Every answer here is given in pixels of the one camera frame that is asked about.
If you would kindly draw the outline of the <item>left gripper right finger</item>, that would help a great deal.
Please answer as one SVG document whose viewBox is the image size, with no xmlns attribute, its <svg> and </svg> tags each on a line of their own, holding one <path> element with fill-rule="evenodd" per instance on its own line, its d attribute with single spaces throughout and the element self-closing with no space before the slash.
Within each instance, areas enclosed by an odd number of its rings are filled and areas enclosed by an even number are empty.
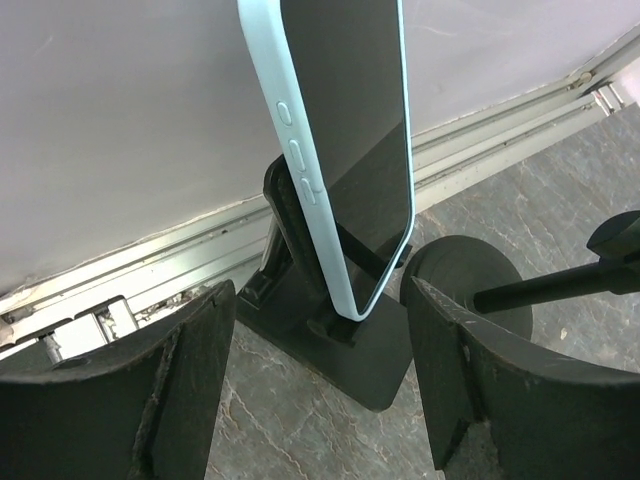
<svg viewBox="0 0 640 480">
<path fill-rule="evenodd" d="M 428 282 L 408 287 L 434 466 L 502 479 L 635 479 L 639 377 L 538 346 Z"/>
</svg>

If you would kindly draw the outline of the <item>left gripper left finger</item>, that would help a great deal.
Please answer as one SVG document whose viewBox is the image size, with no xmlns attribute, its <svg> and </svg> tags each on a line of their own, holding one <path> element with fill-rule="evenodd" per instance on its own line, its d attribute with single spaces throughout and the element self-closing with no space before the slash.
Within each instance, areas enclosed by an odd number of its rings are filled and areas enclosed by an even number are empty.
<svg viewBox="0 0 640 480">
<path fill-rule="evenodd" d="M 4 360 L 2 477 L 203 478 L 235 313 L 227 280 L 91 352 Z"/>
</svg>

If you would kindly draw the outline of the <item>black round base phone stand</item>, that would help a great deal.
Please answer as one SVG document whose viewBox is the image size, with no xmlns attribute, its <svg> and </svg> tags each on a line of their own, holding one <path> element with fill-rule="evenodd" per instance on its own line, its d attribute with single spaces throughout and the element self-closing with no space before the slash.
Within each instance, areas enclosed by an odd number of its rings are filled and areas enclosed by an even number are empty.
<svg viewBox="0 0 640 480">
<path fill-rule="evenodd" d="M 601 224 L 587 248 L 599 257 L 582 265 L 524 280 L 491 244 L 451 235 L 421 247 L 402 276 L 399 300 L 407 303 L 410 279 L 423 279 L 467 310 L 529 340 L 532 307 L 580 296 L 639 291 L 639 212 L 626 211 Z"/>
</svg>

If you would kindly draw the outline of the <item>black folding phone stand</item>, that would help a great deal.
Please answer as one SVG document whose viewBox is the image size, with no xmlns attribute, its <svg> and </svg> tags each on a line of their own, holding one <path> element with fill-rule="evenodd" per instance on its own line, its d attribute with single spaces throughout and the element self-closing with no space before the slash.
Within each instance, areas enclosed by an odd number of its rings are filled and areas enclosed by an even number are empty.
<svg viewBox="0 0 640 480">
<path fill-rule="evenodd" d="M 262 264 L 237 295 L 238 320 L 366 409 L 388 409 L 412 360 L 405 307 L 383 295 L 363 322 L 339 316 L 283 157 L 263 193 L 274 217 Z"/>
</svg>

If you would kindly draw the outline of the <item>blue case phone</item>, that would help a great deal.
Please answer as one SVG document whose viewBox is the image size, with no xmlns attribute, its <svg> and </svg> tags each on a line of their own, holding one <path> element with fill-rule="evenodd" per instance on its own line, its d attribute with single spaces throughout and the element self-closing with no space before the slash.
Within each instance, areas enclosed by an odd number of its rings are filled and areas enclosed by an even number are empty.
<svg viewBox="0 0 640 480">
<path fill-rule="evenodd" d="M 331 302 L 366 319 L 415 194 L 399 1 L 242 1 L 242 32 Z"/>
</svg>

